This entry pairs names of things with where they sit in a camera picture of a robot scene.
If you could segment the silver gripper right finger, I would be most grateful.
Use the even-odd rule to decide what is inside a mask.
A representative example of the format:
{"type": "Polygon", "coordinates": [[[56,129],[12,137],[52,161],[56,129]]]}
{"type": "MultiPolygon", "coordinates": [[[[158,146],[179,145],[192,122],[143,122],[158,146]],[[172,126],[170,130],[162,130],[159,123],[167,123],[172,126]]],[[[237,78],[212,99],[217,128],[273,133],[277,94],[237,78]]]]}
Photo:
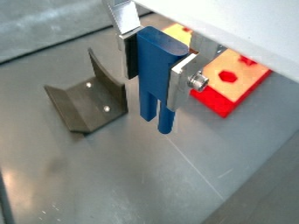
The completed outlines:
{"type": "Polygon", "coordinates": [[[207,87],[210,79],[203,68],[221,56],[227,48],[199,33],[191,35],[192,52],[179,60],[171,69],[167,108],[175,111],[186,102],[190,91],[199,92],[207,87]]]}

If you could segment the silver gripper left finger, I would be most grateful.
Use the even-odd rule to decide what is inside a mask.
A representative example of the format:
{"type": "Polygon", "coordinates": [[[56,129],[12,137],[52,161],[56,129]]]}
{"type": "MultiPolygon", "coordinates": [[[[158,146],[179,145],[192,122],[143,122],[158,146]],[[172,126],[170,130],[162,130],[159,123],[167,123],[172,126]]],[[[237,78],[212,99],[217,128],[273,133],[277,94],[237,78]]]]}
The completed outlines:
{"type": "Polygon", "coordinates": [[[131,0],[102,1],[116,29],[116,42],[123,55],[124,75],[131,80],[138,76],[136,34],[143,30],[136,4],[131,0]]]}

